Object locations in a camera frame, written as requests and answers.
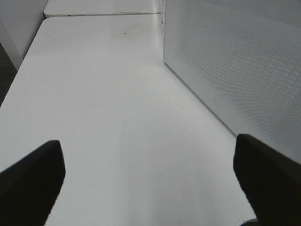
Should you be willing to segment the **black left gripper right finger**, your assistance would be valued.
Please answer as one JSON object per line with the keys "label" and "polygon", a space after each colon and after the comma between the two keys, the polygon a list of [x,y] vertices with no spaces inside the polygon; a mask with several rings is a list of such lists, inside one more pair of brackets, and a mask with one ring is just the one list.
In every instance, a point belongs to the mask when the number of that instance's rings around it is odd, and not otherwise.
{"label": "black left gripper right finger", "polygon": [[233,169],[261,226],[301,224],[301,166],[248,134],[236,139]]}

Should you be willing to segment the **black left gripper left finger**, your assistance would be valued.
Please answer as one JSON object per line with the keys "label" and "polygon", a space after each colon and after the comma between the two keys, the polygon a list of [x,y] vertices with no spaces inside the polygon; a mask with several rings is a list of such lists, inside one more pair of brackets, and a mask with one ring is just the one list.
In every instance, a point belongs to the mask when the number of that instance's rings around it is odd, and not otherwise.
{"label": "black left gripper left finger", "polygon": [[50,140],[0,173],[0,224],[43,226],[65,178],[61,144]]}

